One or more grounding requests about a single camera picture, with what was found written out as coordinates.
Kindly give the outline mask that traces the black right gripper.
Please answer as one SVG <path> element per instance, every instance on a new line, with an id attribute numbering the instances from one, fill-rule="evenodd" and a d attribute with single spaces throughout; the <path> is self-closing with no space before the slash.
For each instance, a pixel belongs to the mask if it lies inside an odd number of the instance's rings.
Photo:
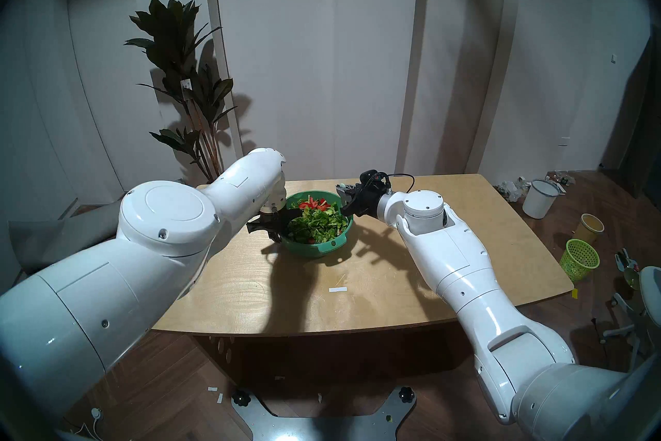
<path id="1" fill-rule="evenodd" d="M 336 193 L 340 197 L 344 217 L 368 215 L 377 218 L 379 202 L 388 191 L 388 174 L 372 169 L 360 175 L 359 183 L 343 184 L 343 189 L 337 189 Z"/>

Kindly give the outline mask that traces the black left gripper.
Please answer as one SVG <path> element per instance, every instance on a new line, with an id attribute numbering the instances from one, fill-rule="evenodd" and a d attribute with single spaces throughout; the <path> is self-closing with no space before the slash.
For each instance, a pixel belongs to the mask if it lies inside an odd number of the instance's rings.
<path id="1" fill-rule="evenodd" d="M 275 212 L 260 212 L 258 218 L 246 224 L 248 233 L 266 231 L 269 238 L 275 243 L 281 243 L 282 237 L 289 233 L 289 223 L 300 218 L 303 211 L 299 208 L 282 208 Z"/>

